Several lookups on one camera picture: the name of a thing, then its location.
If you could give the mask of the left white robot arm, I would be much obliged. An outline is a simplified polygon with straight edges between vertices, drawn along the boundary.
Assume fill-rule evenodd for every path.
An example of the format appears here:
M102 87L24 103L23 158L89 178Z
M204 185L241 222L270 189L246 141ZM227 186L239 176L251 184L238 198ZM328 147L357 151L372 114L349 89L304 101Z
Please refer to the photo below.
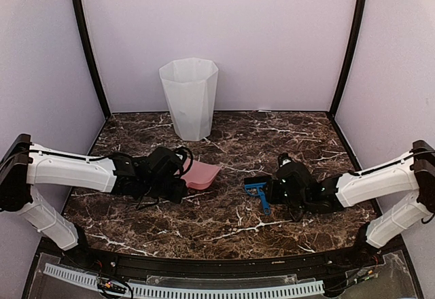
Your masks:
M186 147L157 147L147 156L114 152L83 156L59 152L16 137L1 160L1 210L23 216L38 232L50 238L81 269L96 263L86 237L39 193L38 184L96 190L135 200L151 197L180 203L187 194L183 176L193 165Z

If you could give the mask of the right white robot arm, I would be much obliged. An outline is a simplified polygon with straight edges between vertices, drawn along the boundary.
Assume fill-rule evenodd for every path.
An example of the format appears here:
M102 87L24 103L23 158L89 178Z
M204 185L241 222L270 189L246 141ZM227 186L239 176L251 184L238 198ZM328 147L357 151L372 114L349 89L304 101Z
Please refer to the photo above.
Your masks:
M287 154L279 156L279 169L266 183L267 203L289 209L327 214L387 196L406 196L381 217L362 227L362 241L347 252L347 262L360 268L392 238L417 222L434 216L434 148L425 141L410 151L372 168L316 180L301 162Z

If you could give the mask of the blue hand brush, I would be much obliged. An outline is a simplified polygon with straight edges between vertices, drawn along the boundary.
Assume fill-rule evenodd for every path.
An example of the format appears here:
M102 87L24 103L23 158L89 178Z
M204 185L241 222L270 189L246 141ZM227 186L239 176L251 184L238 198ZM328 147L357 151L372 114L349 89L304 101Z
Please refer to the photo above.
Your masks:
M269 181L272 180L271 176L257 176L257 177L246 177L243 180L243 187L245 192L251 196L259 198L262 204L263 212L265 215L271 214L271 209L269 203L266 199L265 190L267 189Z

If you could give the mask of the pink plastic dustpan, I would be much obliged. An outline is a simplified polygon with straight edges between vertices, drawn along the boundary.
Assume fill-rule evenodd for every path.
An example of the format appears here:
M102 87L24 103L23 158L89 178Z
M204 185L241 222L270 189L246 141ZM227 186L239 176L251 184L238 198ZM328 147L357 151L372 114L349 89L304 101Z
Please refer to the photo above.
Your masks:
M190 170L181 178L188 188L193 190L206 190L218 176L221 167L193 160Z

